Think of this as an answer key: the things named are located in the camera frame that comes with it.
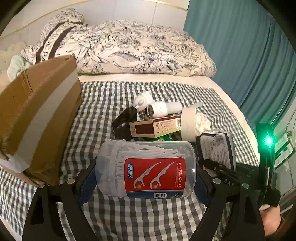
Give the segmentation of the right hand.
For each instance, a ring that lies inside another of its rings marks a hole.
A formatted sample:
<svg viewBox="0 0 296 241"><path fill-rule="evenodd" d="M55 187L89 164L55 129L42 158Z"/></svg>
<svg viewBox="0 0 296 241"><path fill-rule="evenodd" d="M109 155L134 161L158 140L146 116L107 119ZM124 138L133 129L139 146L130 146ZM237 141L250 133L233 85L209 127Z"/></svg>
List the right hand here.
<svg viewBox="0 0 296 241"><path fill-rule="evenodd" d="M267 207L264 205L259 211L262 217L265 236L273 235L281 223L280 206Z"/></svg>

